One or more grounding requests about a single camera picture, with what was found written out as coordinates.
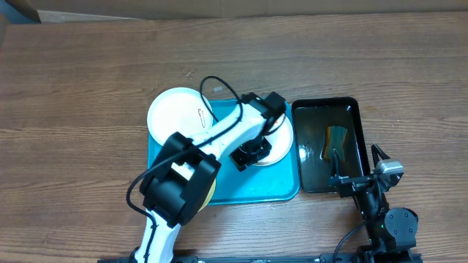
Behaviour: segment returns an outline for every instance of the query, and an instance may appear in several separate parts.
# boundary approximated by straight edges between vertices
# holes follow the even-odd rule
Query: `black container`
[[[369,175],[358,102],[351,97],[301,99],[292,104],[301,187],[309,193],[336,192],[328,186],[331,162],[324,157],[329,126],[345,128],[342,164],[350,178]]]

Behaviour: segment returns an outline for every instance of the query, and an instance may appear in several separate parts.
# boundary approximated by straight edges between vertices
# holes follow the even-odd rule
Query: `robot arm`
[[[146,246],[153,230],[153,223],[147,218],[141,246],[132,254],[134,262],[171,262],[178,232],[205,201],[221,160],[232,153],[231,159],[243,170],[269,154],[271,146],[264,136],[284,114],[284,99],[274,92],[266,99],[250,93],[242,96],[242,107],[243,115],[238,124],[208,144],[204,142],[225,131],[239,118],[239,104],[208,131],[191,138],[176,132],[162,146],[153,167],[176,153],[190,148],[192,151],[172,163],[150,168],[145,175],[140,185],[145,197],[143,206],[156,219],[157,228],[146,259]]]

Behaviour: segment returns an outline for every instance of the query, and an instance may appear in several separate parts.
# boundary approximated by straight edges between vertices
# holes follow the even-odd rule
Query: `cardboard box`
[[[30,9],[120,18],[232,18],[468,11],[467,0],[7,0]]]

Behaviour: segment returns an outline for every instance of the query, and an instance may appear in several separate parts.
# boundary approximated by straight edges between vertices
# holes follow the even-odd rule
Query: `wire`
[[[203,84],[205,84],[205,81],[206,80],[209,80],[209,79],[215,79],[215,80],[218,80],[219,82],[223,83],[226,88],[228,88],[234,95],[235,99],[237,99],[237,103],[239,104],[239,107],[241,109],[241,111],[239,112],[239,116],[237,117],[237,119],[233,122],[233,124],[231,124],[229,127],[227,127],[226,129],[224,129],[223,131],[221,131],[220,133],[212,136],[211,138],[207,139],[205,142],[202,142],[200,143],[199,145],[196,145],[195,147],[197,148],[201,148],[207,144],[210,144],[212,143],[214,140],[218,139],[219,137],[223,136],[224,134],[226,134],[229,130],[231,130],[232,128],[234,128],[234,126],[236,126],[238,123],[241,122],[242,120],[242,115],[244,114],[244,108],[242,107],[242,100],[241,98],[239,97],[239,95],[234,91],[233,88],[231,88],[231,86],[229,84],[227,84],[224,80],[222,80],[221,78],[217,77],[217,76],[207,76],[205,78],[203,78],[202,82],[200,83],[200,96],[202,98],[202,101],[203,101],[203,104],[205,104],[206,106],[206,103],[205,103],[205,100],[203,99]],[[216,117],[214,116],[214,113],[208,108],[208,106],[206,106],[206,108],[208,109],[208,111],[210,112],[210,114],[215,118],[216,121],[218,121],[216,119]]]
[[[156,233],[156,228],[157,228],[157,225],[156,225],[156,219],[154,219],[154,217],[144,211],[143,209],[137,207],[136,205],[134,205],[132,203],[132,200],[130,199],[130,195],[132,193],[132,190],[133,188],[137,185],[138,182],[140,182],[148,173],[150,172],[153,172],[154,170],[156,170],[157,168],[159,168],[160,166],[168,163],[168,162],[174,162],[176,161],[177,159],[181,158],[182,156],[185,156],[186,154],[190,153],[191,151],[193,150],[196,150],[198,148],[201,148],[203,147],[204,145],[207,145],[211,142],[213,142],[214,140],[216,140],[217,138],[221,137],[223,134],[226,134],[229,130],[231,130],[232,128],[234,128],[234,126],[236,126],[239,122],[241,122],[241,119],[242,119],[242,116],[244,114],[244,109],[242,108],[242,100],[241,98],[237,95],[237,93],[234,91],[233,88],[231,88],[229,86],[229,84],[227,84],[224,80],[222,80],[221,78],[219,77],[216,77],[216,76],[207,76],[205,77],[202,82],[200,83],[200,97],[202,99],[202,102],[203,104],[206,106],[206,108],[208,109],[208,111],[210,112],[210,114],[214,117],[214,119],[216,121],[218,121],[218,119],[216,118],[216,116],[214,116],[214,113],[209,109],[208,105],[206,104],[205,100],[203,99],[203,84],[205,83],[206,80],[208,79],[215,79],[215,80],[218,80],[219,82],[223,83],[224,85],[226,85],[226,87],[234,94],[234,97],[237,99],[237,103],[239,103],[239,107],[241,109],[240,113],[239,113],[239,116],[238,118],[234,121],[233,124],[231,124],[230,126],[228,126],[226,129],[224,129],[223,131],[221,131],[220,133],[210,137],[209,139],[207,139],[205,142],[202,142],[200,143],[199,145],[195,145],[194,147],[190,147],[189,149],[187,150],[183,150],[181,151],[180,153],[177,153],[171,157],[168,157],[162,161],[160,161],[159,163],[155,164],[153,167],[151,167],[150,169],[147,169],[145,172],[143,172],[141,175],[139,175],[137,178],[135,178],[133,180],[133,182],[130,184],[129,188],[127,189],[127,195],[126,195],[126,199],[127,199],[127,204],[128,206],[130,206],[133,210],[139,212],[140,214],[148,217],[150,220],[151,220],[151,235],[149,237],[149,240],[148,240],[148,244],[146,245],[146,251],[145,251],[145,254],[143,256],[143,258],[145,259],[145,263],[148,263],[148,258],[149,258],[149,248],[151,247],[151,243],[153,242],[153,239],[154,239],[154,234]]]
[[[137,207],[136,205],[134,205],[134,204],[132,203],[132,200],[130,199],[130,194],[132,193],[132,190],[133,190],[133,188],[137,185],[137,183],[138,183],[139,181],[141,181],[149,172],[154,171],[155,169],[159,168],[159,167],[162,166],[163,164],[166,164],[166,163],[168,163],[168,162],[173,162],[173,161],[175,161],[175,160],[181,158],[182,156],[188,154],[188,153],[189,153],[190,151],[192,151],[193,149],[194,149],[194,148],[190,148],[190,149],[184,150],[184,151],[182,151],[182,152],[180,152],[180,153],[177,153],[177,154],[174,155],[174,156],[171,156],[171,157],[169,157],[169,158],[167,158],[167,159],[165,159],[165,160],[162,160],[161,162],[159,162],[158,164],[154,165],[154,166],[151,167],[150,169],[147,169],[144,173],[142,173],[140,176],[138,176],[137,178],[135,178],[135,179],[133,180],[133,182],[130,184],[129,188],[127,189],[127,196],[126,196],[126,198],[127,198],[127,204],[128,204],[128,206],[130,206],[133,210],[139,212],[140,214],[142,214],[142,215],[148,217],[148,218],[151,220],[151,223],[152,223],[152,225],[151,225],[151,228],[152,228],[152,230],[151,230],[151,235],[150,235],[150,237],[149,237],[148,244],[146,245],[145,255],[143,256],[143,258],[145,259],[145,263],[148,263],[149,248],[150,248],[150,246],[151,246],[151,242],[153,241],[154,234],[155,234],[155,232],[156,232],[156,228],[157,228],[156,219],[154,219],[154,217],[153,217],[150,213],[148,213],[148,212],[144,211],[143,209],[141,209],[141,208]]]
[[[338,243],[338,245],[336,246],[335,248],[335,252],[333,252],[333,263],[336,263],[336,256],[338,256],[338,251],[339,249],[341,248],[341,246],[343,245],[344,241],[346,241],[346,239],[348,239],[349,237],[351,237],[354,233],[356,233],[357,231],[359,231],[361,228],[363,228],[363,226],[365,226],[367,223],[369,222],[369,220],[365,220],[363,221],[362,223],[360,223],[357,227],[355,227],[353,230],[351,230],[349,233],[347,233],[342,239],[341,241]]]
[[[379,179],[378,179],[377,176],[374,178],[374,183],[377,184],[377,190],[379,192],[378,193],[379,194],[379,199],[378,199],[378,204],[377,204],[377,212],[375,213],[375,216],[373,218],[368,219],[368,220],[364,220],[361,224],[359,224],[357,227],[355,227],[353,230],[351,230],[349,233],[347,233],[343,237],[343,239],[341,239],[341,241],[338,243],[338,245],[335,248],[335,252],[333,252],[333,257],[332,257],[333,263],[336,263],[336,257],[338,256],[338,251],[341,248],[341,246],[343,245],[344,241],[346,241],[346,239],[348,239],[350,236],[352,236],[354,233],[356,233],[359,229],[361,229],[367,223],[370,223],[372,221],[377,220],[377,216],[379,216],[379,214],[380,214],[380,209],[382,209],[382,203],[383,203],[383,201],[382,201],[382,192],[380,191],[380,184],[379,184]]]

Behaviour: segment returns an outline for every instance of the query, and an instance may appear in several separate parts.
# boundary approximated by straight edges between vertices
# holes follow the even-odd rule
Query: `white plate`
[[[208,100],[203,97],[211,110]],[[200,93],[191,88],[171,88],[161,93],[148,110],[148,130],[163,145],[174,132],[189,137],[213,126],[213,116],[206,109]]]
[[[276,129],[276,127],[278,127],[278,125],[280,125],[283,121],[283,118],[286,119],[284,120],[284,123],[279,127],[279,129],[273,134],[265,136],[267,141],[271,144],[270,154],[254,165],[266,166],[275,164],[276,162],[283,159],[290,151],[291,146],[293,145],[292,140],[294,139],[294,134],[292,131],[293,125],[291,124],[290,119],[286,117],[285,114],[278,118],[273,127],[270,129],[270,131]]]

